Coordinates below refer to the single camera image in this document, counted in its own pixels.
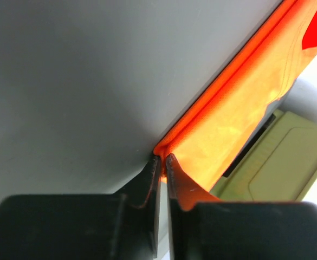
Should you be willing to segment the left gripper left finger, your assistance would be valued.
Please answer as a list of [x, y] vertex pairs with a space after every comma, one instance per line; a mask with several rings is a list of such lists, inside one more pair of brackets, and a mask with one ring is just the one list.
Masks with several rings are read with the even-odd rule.
[[116, 194], [120, 211], [117, 259], [155, 259], [158, 253], [161, 159], [151, 156], [142, 171]]

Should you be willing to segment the orange t shirt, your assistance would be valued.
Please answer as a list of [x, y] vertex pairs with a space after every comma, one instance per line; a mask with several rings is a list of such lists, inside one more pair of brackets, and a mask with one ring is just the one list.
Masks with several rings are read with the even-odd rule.
[[317, 55], [317, 1], [283, 1], [155, 147], [210, 193], [263, 119]]

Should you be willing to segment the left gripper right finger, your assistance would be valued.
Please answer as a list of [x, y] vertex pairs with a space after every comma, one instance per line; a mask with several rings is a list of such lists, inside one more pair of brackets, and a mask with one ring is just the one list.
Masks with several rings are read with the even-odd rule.
[[180, 166], [174, 154], [166, 158], [167, 202], [171, 259], [204, 259], [203, 213], [218, 199], [200, 187]]

